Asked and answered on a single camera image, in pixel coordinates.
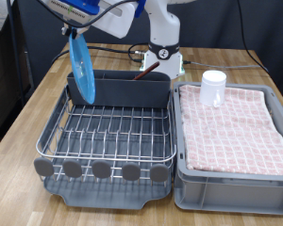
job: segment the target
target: wooden table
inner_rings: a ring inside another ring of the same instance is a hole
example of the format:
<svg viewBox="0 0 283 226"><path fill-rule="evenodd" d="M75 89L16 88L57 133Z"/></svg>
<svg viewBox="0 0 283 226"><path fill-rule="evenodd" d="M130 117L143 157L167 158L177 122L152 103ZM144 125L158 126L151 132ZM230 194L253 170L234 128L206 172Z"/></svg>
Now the wooden table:
<svg viewBox="0 0 283 226"><path fill-rule="evenodd" d="M127 45L96 44L127 50ZM215 65L253 65L243 50L180 48L183 58ZM93 67L106 70L137 70L139 63L127 55L91 51ZM180 81L200 81L208 68L186 65ZM50 195L33 167L39 157L35 145L72 70L69 56L62 56L42 80L18 119L0 143L0 225L283 225L283 216L185 211L168 197L147 203L142 210L108 210L66 206L59 196ZM229 83L274 82L262 69L224 70Z"/></svg>

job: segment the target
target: wire rack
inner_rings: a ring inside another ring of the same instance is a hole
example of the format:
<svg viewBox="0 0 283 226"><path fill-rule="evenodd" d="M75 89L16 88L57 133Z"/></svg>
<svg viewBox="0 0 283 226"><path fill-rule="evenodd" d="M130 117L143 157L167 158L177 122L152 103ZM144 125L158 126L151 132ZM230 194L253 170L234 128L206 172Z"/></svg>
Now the wire rack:
<svg viewBox="0 0 283 226"><path fill-rule="evenodd" d="M56 182L64 177L68 182L76 180L65 175L62 164L66 159L80 164L82 183L92 178L98 182L92 173L95 160L109 164L110 183L118 179L125 183L122 175L125 163L139 165L138 185L140 180L151 181L153 166L162 164L171 168L175 151L170 102L165 109L72 105L67 89L64 92L66 101L60 110L54 111L37 142L37 151L53 164Z"/></svg>

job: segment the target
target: dish towel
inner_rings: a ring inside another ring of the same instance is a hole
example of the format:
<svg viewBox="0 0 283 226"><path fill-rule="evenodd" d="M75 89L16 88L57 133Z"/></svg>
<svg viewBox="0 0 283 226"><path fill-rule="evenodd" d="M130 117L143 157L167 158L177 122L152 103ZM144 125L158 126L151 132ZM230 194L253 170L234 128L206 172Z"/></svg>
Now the dish towel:
<svg viewBox="0 0 283 226"><path fill-rule="evenodd" d="M189 170L283 175L283 137L263 92L226 88L215 108L199 102L200 87L179 91Z"/></svg>

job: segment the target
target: white cup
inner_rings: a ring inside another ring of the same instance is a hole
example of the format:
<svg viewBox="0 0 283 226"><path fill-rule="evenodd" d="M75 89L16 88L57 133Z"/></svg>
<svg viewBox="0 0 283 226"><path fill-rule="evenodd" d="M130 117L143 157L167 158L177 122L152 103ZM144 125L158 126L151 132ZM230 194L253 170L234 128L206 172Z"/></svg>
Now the white cup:
<svg viewBox="0 0 283 226"><path fill-rule="evenodd" d="M206 71L202 76L199 101L203 105L218 107L225 101L226 74Z"/></svg>

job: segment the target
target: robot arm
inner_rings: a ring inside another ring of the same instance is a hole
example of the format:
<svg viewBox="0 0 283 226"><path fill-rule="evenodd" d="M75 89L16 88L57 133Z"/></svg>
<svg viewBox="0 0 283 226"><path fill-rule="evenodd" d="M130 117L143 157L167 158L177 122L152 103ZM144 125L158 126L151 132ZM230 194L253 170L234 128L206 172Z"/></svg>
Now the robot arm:
<svg viewBox="0 0 283 226"><path fill-rule="evenodd" d="M94 1L91 0L42 0L50 9L63 15L66 20L74 20L80 24L85 24L98 14L101 14L106 8L120 2L120 0L101 0L97 1L96 6L91 8ZM138 3L126 3L113 8L105 16L92 24L112 36L119 39L126 36L134 19L135 10ZM78 33L83 33L89 28L78 29Z"/></svg>
<svg viewBox="0 0 283 226"><path fill-rule="evenodd" d="M102 13L106 8L120 2L120 0L42 0L49 8L63 15L66 20L74 20L85 24ZM179 53L179 19L167 11L167 5L189 3L195 0L140 0L144 3L150 19L149 51L144 56L141 70L145 70L155 62L160 65L156 72L166 73L172 79L184 74L182 55ZM136 10L140 10L138 2L119 5L109 11L105 16L92 24L117 38L126 36ZM77 29L83 33L88 27Z"/></svg>

